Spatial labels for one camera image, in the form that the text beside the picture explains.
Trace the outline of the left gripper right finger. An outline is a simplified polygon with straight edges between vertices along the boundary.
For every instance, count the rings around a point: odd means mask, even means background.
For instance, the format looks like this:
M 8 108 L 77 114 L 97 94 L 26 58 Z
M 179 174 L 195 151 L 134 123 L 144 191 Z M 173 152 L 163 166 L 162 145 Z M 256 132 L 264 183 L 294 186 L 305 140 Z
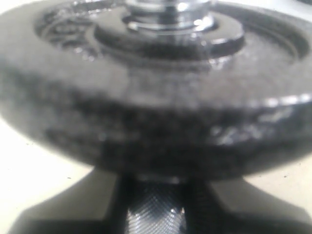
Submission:
M 184 187 L 189 234 L 310 234 L 306 210 L 283 201 L 243 178 L 188 177 Z

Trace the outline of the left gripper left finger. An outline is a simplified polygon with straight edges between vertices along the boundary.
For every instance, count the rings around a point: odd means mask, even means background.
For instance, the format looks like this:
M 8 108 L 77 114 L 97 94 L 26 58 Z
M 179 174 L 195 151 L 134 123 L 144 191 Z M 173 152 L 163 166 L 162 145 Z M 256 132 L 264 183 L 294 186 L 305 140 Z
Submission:
M 23 211 L 14 234 L 122 234 L 129 179 L 93 170 L 60 194 Z

